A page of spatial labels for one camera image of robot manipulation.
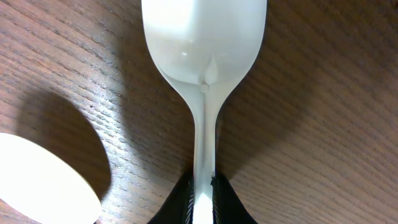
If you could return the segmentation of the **white plastic spoon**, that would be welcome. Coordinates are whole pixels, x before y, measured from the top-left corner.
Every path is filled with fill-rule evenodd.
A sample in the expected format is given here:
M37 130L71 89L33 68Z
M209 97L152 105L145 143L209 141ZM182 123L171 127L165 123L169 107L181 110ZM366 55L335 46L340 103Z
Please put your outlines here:
M193 180L184 223L214 223L216 121L223 103L254 64L266 0L143 0L147 47L163 78L193 116Z
M101 203L88 181L38 144L1 133L1 200L39 223L95 223Z

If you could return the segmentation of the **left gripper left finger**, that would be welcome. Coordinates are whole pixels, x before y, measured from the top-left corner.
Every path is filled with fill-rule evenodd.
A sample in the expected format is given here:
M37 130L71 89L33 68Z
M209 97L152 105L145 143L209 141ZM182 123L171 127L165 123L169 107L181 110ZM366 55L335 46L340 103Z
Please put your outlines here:
M193 172L188 171L182 174L148 224L192 224L194 196Z

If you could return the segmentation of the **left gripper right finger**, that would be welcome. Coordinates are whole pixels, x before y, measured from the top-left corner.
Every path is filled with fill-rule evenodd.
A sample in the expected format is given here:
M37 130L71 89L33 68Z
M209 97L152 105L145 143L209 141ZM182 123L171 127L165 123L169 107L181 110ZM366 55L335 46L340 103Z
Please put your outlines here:
M257 224L224 174L216 174L211 184L214 224Z

